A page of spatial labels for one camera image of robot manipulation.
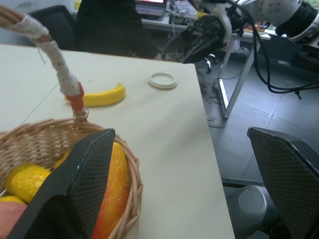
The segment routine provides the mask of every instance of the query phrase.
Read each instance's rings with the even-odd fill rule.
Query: robotic arm
[[[191,0],[196,8],[208,15],[199,18],[169,45],[182,50],[183,63],[194,63],[230,40],[232,33],[255,22],[268,21],[275,25],[276,34],[299,44],[301,54],[319,63],[319,14],[303,0]]]

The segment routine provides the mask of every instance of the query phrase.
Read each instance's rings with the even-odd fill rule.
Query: wicker basket
[[[82,86],[68,71],[61,51],[45,27],[30,16],[3,5],[0,5],[0,26],[28,37],[48,55],[57,71],[61,92],[70,100],[73,108],[72,119],[49,119],[24,124],[8,132],[0,132],[0,192],[2,192],[4,181],[14,167],[30,162],[52,168],[78,140],[104,128],[87,122],[88,111],[83,106]],[[46,47],[48,44],[53,48],[48,49]],[[139,173],[139,160],[118,135],[115,141],[124,149],[131,177],[131,189],[125,212],[109,236],[110,239],[122,239],[139,219],[143,184]]]

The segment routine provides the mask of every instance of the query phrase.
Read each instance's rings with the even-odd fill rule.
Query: basket handle
[[[70,73],[57,43],[39,21],[27,14],[14,11],[0,4],[0,27],[29,38],[49,57],[57,72],[60,91],[70,101],[76,116],[84,111],[84,90],[78,79]]]

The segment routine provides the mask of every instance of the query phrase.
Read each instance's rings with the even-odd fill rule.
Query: banana
[[[124,97],[125,87],[121,83],[119,83],[116,88],[109,91],[85,94],[83,97],[83,102],[85,106],[89,107],[107,106],[119,102]]]

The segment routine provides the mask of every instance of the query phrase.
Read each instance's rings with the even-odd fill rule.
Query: black clothing
[[[154,58],[159,50],[135,8],[135,0],[82,0],[75,29],[78,49]]]

